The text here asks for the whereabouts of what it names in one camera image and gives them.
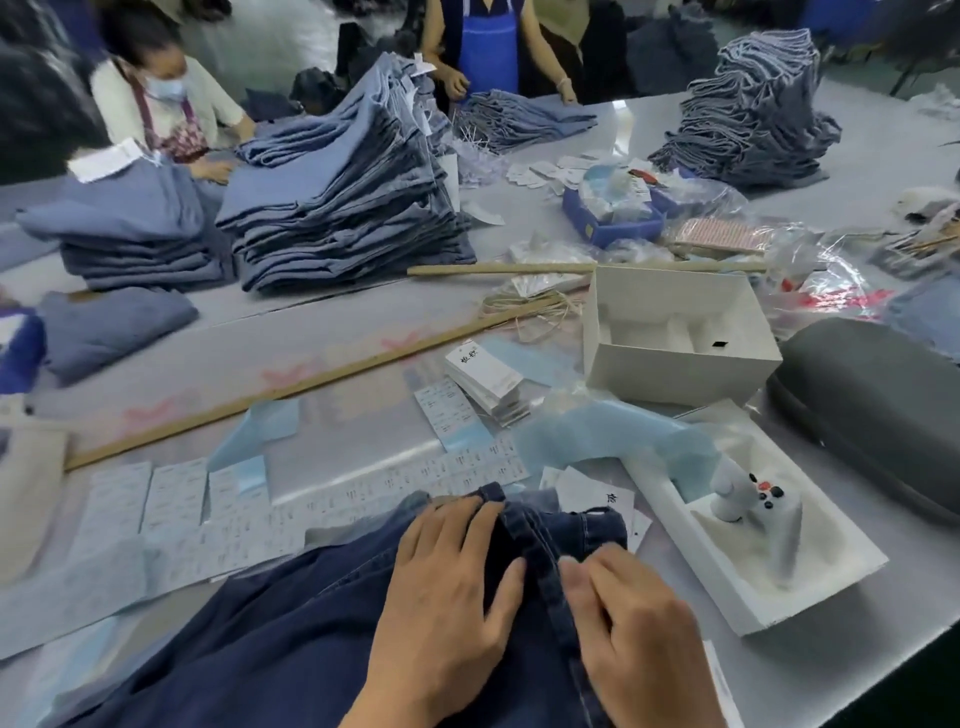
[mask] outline gray case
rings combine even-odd
[[[960,522],[960,369],[885,326],[828,319],[782,347],[774,405],[891,495]]]

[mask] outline person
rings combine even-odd
[[[565,104],[577,103],[573,83],[540,31],[533,0],[426,0],[420,49],[437,67],[433,76],[450,101],[494,88],[518,93],[518,18],[534,64]]]
[[[254,124],[195,59],[186,56],[174,22],[150,0],[115,0],[100,10],[110,58],[93,72],[93,99],[114,144],[134,138],[193,176],[224,184],[233,165],[207,158],[229,146],[218,125],[239,141]]]
[[[523,599],[522,558],[484,614],[484,564],[502,503],[431,506],[397,546],[367,680],[340,728],[435,728],[480,694]],[[584,667],[615,728],[726,728],[690,608],[616,544],[560,560]]]

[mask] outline white shirt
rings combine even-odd
[[[217,122],[225,127],[236,126],[244,117],[243,109],[229,97],[199,61],[187,56],[186,68],[186,96],[204,132],[207,145],[211,149],[229,146],[229,137],[223,134],[223,130],[218,129]],[[90,78],[90,86],[93,100],[107,125],[110,141],[119,144],[124,139],[133,137],[146,143],[146,130],[143,128],[133,89],[120,75],[113,61],[104,61],[97,67]],[[145,98],[154,122],[154,131],[161,139],[169,136],[173,129],[186,119],[183,104],[158,101],[150,96]]]

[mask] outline sleeve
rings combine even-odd
[[[246,115],[246,112],[240,108],[230,95],[224,91],[224,88],[217,83],[217,80],[210,75],[203,65],[194,59],[191,59],[190,72],[195,74],[195,80],[198,85],[204,89],[207,101],[213,107],[213,112],[217,116],[217,121],[225,127],[235,127]]]
[[[119,74],[113,76],[108,72],[94,73],[90,79],[90,90],[107,127],[110,142],[119,144],[130,137],[140,143],[146,141],[143,120],[132,98],[130,87]]]

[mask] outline wooden ruler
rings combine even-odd
[[[467,276],[474,274],[542,274],[572,273],[589,275],[596,263],[473,263],[472,265],[415,265],[407,268],[408,276]],[[724,273],[742,271],[763,273],[769,268],[765,262],[726,263],[723,260],[646,260],[642,263],[616,263],[615,268],[640,268],[691,273]]]
[[[408,344],[398,349],[391,349],[388,352],[375,354],[367,357],[366,359],[361,359],[360,361],[355,361],[342,367],[336,367],[335,369],[321,372],[317,375],[302,379],[296,384],[291,384],[287,387],[268,389],[256,395],[241,397],[233,401],[225,402],[224,404],[220,404],[212,409],[208,409],[205,412],[201,412],[196,415],[189,415],[179,420],[174,420],[173,422],[151,427],[143,432],[138,432],[135,435],[125,437],[121,440],[103,445],[99,448],[74,453],[67,458],[65,469],[70,472],[93,463],[98,463],[101,460],[106,460],[114,455],[119,455],[122,452],[127,452],[136,448],[142,448],[146,445],[159,442],[160,440],[165,440],[168,437],[180,435],[183,432],[189,432],[197,427],[210,425],[211,423],[225,420],[228,417],[242,414],[250,409],[251,405],[255,402],[262,400],[285,400],[288,397],[293,397],[294,395],[302,394],[303,392],[307,392],[311,389],[322,387],[325,384],[330,384],[331,382],[345,379],[348,376],[357,375],[361,372],[375,369],[376,367],[406,358],[407,356],[411,356],[415,353],[425,352],[428,349],[434,349],[435,347],[439,347],[451,341],[469,338],[473,334],[479,333],[480,331],[497,327],[501,324],[506,324],[513,319],[531,316],[539,313],[549,306],[562,302],[563,300],[557,295],[546,296],[532,303],[526,303],[525,305],[520,305],[492,316],[485,316],[480,319],[475,319],[464,326],[452,328],[450,330],[434,334],[433,336],[427,336],[424,339],[415,341],[413,344]]]

